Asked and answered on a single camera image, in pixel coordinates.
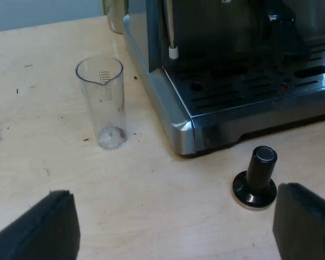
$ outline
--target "stainless steel machine base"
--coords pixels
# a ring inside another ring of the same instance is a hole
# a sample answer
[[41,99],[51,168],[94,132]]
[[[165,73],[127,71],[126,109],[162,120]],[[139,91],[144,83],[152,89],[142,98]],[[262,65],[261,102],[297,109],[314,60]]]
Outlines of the stainless steel machine base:
[[[325,115],[325,38],[309,42],[312,57],[307,63],[286,71],[270,64],[268,56],[231,61],[238,64],[228,71],[215,66],[149,72],[130,32],[129,15],[123,22],[128,50],[172,147],[181,155],[220,149],[247,133]],[[230,80],[221,77],[229,73]]]

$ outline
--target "clear plastic measuring cup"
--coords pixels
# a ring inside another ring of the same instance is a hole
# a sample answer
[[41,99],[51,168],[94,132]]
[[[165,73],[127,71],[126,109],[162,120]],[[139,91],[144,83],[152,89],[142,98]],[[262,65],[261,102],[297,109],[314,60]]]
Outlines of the clear plastic measuring cup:
[[122,146],[127,139],[123,65],[98,55],[82,61],[76,74],[82,81],[97,143],[104,149]]

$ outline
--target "black object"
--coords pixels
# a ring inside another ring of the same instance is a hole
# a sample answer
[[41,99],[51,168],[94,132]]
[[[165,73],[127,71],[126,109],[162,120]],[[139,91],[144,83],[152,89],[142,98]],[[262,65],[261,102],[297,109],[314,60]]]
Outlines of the black object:
[[273,232],[282,260],[325,260],[325,200],[300,184],[281,184]]
[[260,209],[275,200],[277,187],[271,176],[277,158],[277,153],[268,146],[254,149],[248,170],[237,175],[232,184],[233,192],[240,202]]
[[0,232],[0,260],[74,260],[80,227],[74,196],[54,191]]
[[298,32],[296,16],[282,0],[250,0],[263,40],[269,40],[278,64],[307,60],[310,51]]

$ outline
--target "drip tray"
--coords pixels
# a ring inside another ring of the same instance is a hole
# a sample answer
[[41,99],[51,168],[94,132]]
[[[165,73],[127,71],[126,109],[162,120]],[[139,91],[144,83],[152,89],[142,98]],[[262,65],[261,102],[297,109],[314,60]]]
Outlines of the drip tray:
[[208,68],[166,69],[191,118],[325,88],[325,39],[309,41],[311,57],[280,68],[271,54]]

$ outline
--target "wooden countertop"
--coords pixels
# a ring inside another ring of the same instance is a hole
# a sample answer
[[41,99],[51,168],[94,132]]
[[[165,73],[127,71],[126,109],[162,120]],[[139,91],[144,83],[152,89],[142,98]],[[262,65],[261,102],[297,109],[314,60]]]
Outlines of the wooden countertop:
[[[75,76],[98,53],[125,66],[128,141],[96,144]],[[123,36],[105,17],[0,32],[0,230],[50,190],[75,194],[78,259],[279,259],[274,206],[231,196],[252,150],[273,147],[276,184],[325,198],[325,121],[185,159],[173,153]]]

